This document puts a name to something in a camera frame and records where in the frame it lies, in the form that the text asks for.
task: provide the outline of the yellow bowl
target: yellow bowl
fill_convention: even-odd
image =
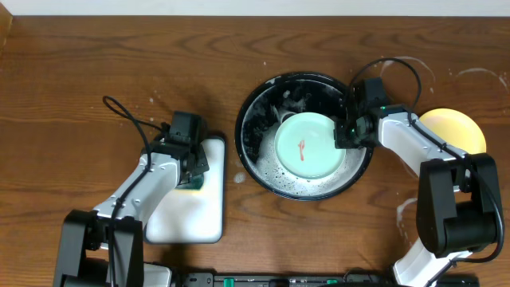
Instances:
[[[432,132],[454,147],[470,154],[487,151],[484,134],[467,115],[449,109],[437,108],[426,112],[420,121]]]

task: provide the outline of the round plate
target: round plate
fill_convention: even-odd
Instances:
[[[426,112],[420,121],[432,132],[454,147],[470,154],[487,151],[484,133],[470,117],[449,108]]]
[[[281,164],[294,175],[316,179],[330,175],[343,161],[335,148],[335,122],[316,112],[289,117],[277,131],[275,148]]]
[[[297,200],[327,199],[354,184],[367,169],[372,148],[347,149],[335,171],[314,179],[290,172],[275,148],[277,130],[291,115],[316,112],[333,121],[347,119],[346,92],[343,83],[320,73],[287,73],[257,87],[241,106],[235,128],[237,154],[251,177],[275,194]]]

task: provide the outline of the white wall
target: white wall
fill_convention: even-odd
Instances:
[[[0,0],[13,15],[510,16],[510,0]]]

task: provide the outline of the red stain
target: red stain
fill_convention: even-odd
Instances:
[[[304,150],[304,140],[301,140],[301,141],[300,141],[300,144],[298,144],[297,146],[298,146],[298,147],[300,147],[301,161],[304,161],[304,156],[303,156],[303,150]]]

